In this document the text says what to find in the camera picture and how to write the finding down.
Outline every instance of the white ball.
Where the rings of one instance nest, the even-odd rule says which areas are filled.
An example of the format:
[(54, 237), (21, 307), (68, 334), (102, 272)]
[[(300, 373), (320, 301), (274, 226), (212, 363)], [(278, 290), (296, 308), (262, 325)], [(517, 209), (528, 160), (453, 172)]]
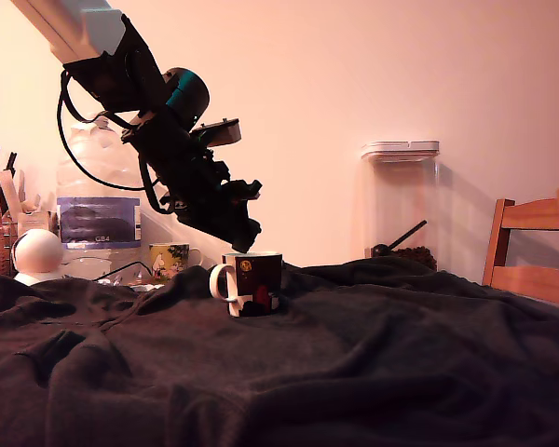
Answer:
[(48, 230), (29, 230), (14, 244), (14, 265), (21, 273), (53, 272), (63, 256), (60, 239)]

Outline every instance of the mug handle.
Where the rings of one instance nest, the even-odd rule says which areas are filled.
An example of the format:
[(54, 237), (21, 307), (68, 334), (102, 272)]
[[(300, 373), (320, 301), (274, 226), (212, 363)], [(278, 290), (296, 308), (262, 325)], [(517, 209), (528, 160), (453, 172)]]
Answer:
[(211, 271), (211, 276), (209, 277), (209, 290), (211, 291), (211, 295), (213, 298), (217, 298), (218, 300), (224, 300), (227, 303), (235, 303), (237, 301), (236, 298), (226, 298), (221, 293), (219, 288), (217, 287), (217, 280), (219, 276), (225, 270), (229, 270), (230, 272), (236, 271), (233, 265), (230, 264), (218, 264), (216, 265), (213, 270)]
[(203, 252), (199, 249), (189, 249), (188, 252), (196, 251), (198, 253), (198, 263), (195, 265), (203, 265)]

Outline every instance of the white wall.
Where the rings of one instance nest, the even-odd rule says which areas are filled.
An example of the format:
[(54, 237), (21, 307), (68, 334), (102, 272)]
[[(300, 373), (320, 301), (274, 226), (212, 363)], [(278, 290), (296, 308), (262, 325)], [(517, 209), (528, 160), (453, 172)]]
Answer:
[[(250, 206), (263, 226), (255, 250), (300, 265), (360, 257), (358, 155), (373, 140), (441, 142), (441, 267), (472, 280), (482, 277), (495, 199), (559, 186), (559, 0), (111, 4), (162, 70), (185, 66), (205, 80), (205, 121), (240, 118), (242, 142), (216, 154), (234, 178), (264, 185)], [(62, 152), (60, 71), (42, 36), (0, 0), (0, 144), (20, 153), (44, 196)], [(73, 98), (92, 110), (80, 88)], [(151, 224), (148, 237), (187, 238), (214, 259), (226, 248), (166, 226), (159, 234)]]

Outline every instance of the blue label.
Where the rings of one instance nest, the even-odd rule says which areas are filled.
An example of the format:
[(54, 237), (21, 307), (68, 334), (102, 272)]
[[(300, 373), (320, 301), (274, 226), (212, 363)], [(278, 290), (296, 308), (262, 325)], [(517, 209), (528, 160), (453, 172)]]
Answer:
[(140, 247), (140, 205), (134, 197), (59, 197), (62, 244), (85, 250)]

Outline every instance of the mug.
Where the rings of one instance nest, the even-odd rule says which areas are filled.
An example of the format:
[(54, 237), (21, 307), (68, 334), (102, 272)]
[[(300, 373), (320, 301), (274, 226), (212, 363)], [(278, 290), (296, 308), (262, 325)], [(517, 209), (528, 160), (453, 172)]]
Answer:
[[(281, 286), (281, 253), (272, 251), (253, 253), (228, 253), (223, 264), (211, 271), (211, 295), (224, 300), (232, 317), (266, 315), (278, 308), (276, 291)], [(226, 272), (227, 297), (219, 290), (217, 281)]]
[(188, 244), (149, 244), (151, 266), (155, 279), (167, 281), (178, 272), (188, 267), (191, 252), (198, 253), (197, 265), (203, 264), (203, 253), (199, 249), (191, 249)]

